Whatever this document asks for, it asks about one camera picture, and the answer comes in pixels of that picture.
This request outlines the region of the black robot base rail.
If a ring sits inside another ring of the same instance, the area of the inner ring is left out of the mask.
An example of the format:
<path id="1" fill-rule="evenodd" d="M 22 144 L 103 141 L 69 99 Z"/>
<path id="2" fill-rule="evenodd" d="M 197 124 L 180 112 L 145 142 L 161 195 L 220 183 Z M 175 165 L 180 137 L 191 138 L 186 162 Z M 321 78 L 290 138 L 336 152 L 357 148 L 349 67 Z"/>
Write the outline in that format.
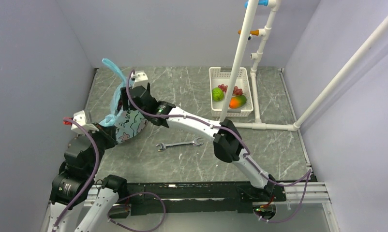
<path id="1" fill-rule="evenodd" d="M 255 207 L 285 202 L 283 187 L 261 190 L 248 181 L 128 183 L 129 200 L 122 200 L 110 214 L 120 218 L 166 213 L 224 212 L 252 213 Z"/>

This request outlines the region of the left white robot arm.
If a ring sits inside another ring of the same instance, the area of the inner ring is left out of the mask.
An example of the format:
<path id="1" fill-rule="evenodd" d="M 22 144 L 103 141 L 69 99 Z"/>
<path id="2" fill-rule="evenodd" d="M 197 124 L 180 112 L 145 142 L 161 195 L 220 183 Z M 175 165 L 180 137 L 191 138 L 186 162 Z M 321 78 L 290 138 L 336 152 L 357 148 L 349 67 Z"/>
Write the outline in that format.
<path id="1" fill-rule="evenodd" d="M 65 161 L 52 182 L 49 232 L 94 232 L 110 208 L 127 199 L 126 179 L 110 174 L 103 179 L 93 205 L 78 222 L 100 160 L 107 149 L 118 144 L 115 126 L 95 126 L 96 132 L 72 139 L 64 153 Z"/>

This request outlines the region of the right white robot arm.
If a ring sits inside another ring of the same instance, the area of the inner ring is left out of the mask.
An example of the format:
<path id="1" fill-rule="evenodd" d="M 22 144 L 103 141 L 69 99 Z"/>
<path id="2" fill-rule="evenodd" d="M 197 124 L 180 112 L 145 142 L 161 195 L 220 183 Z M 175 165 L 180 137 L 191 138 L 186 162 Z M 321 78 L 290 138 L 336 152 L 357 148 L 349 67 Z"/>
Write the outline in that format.
<path id="1" fill-rule="evenodd" d="M 153 125 L 182 129 L 211 141 L 215 157 L 233 164 L 248 178 L 254 188 L 251 198 L 260 201 L 275 198 L 275 178 L 255 162 L 231 120 L 219 122 L 190 114 L 174 104 L 156 100 L 143 86 L 122 87 L 120 95 L 123 109 L 138 110 Z"/>

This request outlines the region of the light blue cartoon plastic bag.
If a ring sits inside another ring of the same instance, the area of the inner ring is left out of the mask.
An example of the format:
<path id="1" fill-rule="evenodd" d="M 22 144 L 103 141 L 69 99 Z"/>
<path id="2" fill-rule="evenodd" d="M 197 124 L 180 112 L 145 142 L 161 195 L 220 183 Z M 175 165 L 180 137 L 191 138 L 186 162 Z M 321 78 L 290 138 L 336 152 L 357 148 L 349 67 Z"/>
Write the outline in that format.
<path id="1" fill-rule="evenodd" d="M 116 129 L 116 141 L 121 144 L 137 136 L 145 128 L 148 121 L 138 110 L 123 109 L 121 89 L 126 86 L 133 87 L 134 80 L 132 77 L 135 71 L 132 70 L 130 75 L 126 77 L 122 70 L 111 60 L 104 58 L 102 63 L 121 79 L 121 83 L 116 88 L 111 99 L 109 114 L 99 122 L 99 125 L 104 127 L 114 126 Z"/>

